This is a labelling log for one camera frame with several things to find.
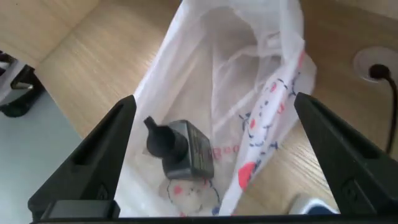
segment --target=bottle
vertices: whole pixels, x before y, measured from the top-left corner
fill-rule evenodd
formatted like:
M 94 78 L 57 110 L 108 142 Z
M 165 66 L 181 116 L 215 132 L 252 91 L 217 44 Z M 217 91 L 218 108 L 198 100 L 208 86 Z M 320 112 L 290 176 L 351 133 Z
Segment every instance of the bottle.
M 168 179 L 211 179 L 214 177 L 213 156 L 209 139 L 187 120 L 158 126 L 148 117 L 147 149 L 162 158 Z

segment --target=wooden table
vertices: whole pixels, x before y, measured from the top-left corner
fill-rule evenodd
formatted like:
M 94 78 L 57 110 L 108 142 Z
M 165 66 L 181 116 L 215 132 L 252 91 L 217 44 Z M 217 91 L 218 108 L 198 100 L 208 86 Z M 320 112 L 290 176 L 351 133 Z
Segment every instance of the wooden table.
M 80 136 L 120 98 L 134 93 L 177 6 L 166 1 L 103 1 L 39 65 L 36 74 Z M 332 1 L 303 0 L 302 7 L 307 52 L 318 67 L 313 95 L 384 148 L 390 89 L 387 83 L 356 76 L 351 60 L 370 45 L 398 50 L 398 22 Z M 299 122 L 248 187 L 236 213 L 286 213 L 298 193 L 336 207 Z

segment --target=wooden surface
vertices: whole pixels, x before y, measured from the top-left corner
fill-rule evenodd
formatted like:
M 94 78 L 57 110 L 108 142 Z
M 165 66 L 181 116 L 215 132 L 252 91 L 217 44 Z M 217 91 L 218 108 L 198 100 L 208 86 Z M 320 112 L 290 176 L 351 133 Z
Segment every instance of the wooden surface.
M 0 0 L 0 50 L 36 67 L 99 0 Z
M 397 0 L 337 0 L 348 6 L 358 7 L 382 16 L 398 19 Z
M 37 69 L 80 136 L 134 93 L 177 6 L 162 0 L 103 1 Z
M 313 95 L 384 148 L 390 89 L 357 77 L 351 60 L 370 45 L 398 50 L 398 22 L 334 1 L 303 0 L 302 6 L 307 52 L 318 66 Z M 175 10 L 165 1 L 102 2 L 38 68 L 40 80 L 82 137 L 116 101 L 134 93 Z M 236 213 L 286 213 L 298 193 L 336 206 L 300 123 L 248 187 Z

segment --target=red heart print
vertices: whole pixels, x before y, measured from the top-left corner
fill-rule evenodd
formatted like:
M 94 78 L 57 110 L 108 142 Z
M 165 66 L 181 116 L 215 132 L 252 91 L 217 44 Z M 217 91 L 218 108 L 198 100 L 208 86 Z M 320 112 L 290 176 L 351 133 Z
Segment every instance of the red heart print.
M 248 186 L 250 176 L 255 166 L 255 162 L 248 162 L 238 170 L 239 186 L 242 188 L 242 190 L 245 190 Z

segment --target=printed plastic bag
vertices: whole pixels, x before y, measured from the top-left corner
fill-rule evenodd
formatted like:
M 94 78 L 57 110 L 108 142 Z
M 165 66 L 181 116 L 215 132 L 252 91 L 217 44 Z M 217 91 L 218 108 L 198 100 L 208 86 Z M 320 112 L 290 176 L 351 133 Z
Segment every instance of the printed plastic bag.
M 230 215 L 297 120 L 315 65 L 296 0 L 185 0 L 135 92 L 137 113 L 116 200 L 122 217 Z M 215 176 L 167 180 L 146 152 L 152 116 L 187 119 L 209 137 Z

